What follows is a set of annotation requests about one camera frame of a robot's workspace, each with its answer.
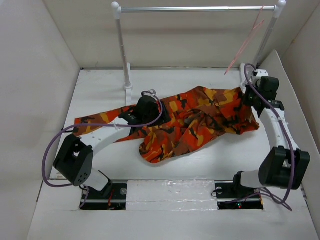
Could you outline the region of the orange camouflage trousers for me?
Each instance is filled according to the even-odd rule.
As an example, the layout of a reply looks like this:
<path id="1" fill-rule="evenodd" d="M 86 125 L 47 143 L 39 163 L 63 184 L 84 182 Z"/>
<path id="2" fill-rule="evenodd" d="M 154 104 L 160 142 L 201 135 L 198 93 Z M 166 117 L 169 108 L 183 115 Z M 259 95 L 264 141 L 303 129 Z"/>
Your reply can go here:
<path id="1" fill-rule="evenodd" d="M 259 129 L 243 92 L 197 86 L 161 100 L 168 122 L 135 130 L 120 142 L 143 139 L 139 153 L 147 162 L 161 161 L 197 151 L 228 133 L 242 135 Z"/>

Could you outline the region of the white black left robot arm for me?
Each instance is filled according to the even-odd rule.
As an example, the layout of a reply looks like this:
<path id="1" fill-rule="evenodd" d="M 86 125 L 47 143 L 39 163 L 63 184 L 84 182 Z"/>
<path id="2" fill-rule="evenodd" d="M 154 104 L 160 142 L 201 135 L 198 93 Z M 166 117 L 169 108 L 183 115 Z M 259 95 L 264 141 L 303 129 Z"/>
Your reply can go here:
<path id="1" fill-rule="evenodd" d="M 94 156 L 143 127 L 160 125 L 169 119 L 165 104 L 146 91 L 137 105 L 121 112 L 111 123 L 96 123 L 96 130 L 80 136 L 68 135 L 53 166 L 73 186 L 84 186 L 88 193 L 106 199 L 112 192 L 113 183 L 105 174 L 93 169 Z"/>

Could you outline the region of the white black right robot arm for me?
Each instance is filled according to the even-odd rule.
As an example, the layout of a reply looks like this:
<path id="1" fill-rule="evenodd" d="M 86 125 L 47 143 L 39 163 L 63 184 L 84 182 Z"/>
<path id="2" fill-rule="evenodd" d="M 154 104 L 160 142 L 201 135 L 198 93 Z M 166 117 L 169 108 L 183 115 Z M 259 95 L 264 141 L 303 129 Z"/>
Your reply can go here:
<path id="1" fill-rule="evenodd" d="M 231 184 L 231 191 L 243 197 L 250 188 L 297 190 L 310 163 L 310 154 L 298 147 L 290 133 L 284 105 L 276 99 L 279 80 L 260 71 L 252 80 L 252 85 L 246 85 L 244 104 L 256 110 L 264 125 L 270 152 L 258 170 L 238 172 L 239 180 Z"/>

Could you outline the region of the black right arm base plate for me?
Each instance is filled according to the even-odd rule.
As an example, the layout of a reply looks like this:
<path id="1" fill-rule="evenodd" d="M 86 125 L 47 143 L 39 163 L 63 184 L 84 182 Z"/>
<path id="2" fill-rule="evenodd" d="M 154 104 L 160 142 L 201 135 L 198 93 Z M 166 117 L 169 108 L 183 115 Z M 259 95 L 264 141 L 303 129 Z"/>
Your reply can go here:
<path id="1" fill-rule="evenodd" d="M 215 180 L 211 196 L 218 210 L 263 210 L 263 202 L 254 188 L 236 186 L 232 180 Z"/>

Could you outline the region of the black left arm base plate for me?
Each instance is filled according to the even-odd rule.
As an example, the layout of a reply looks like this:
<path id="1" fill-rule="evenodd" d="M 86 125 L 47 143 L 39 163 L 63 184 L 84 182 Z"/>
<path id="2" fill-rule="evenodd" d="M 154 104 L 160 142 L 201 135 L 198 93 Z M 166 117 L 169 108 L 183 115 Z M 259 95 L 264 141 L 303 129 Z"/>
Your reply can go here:
<path id="1" fill-rule="evenodd" d="M 126 209 L 128 182 L 114 181 L 109 193 L 102 196 L 98 191 L 89 187 L 89 192 L 84 186 L 82 190 L 79 209 L 86 211 L 122 211 Z"/>

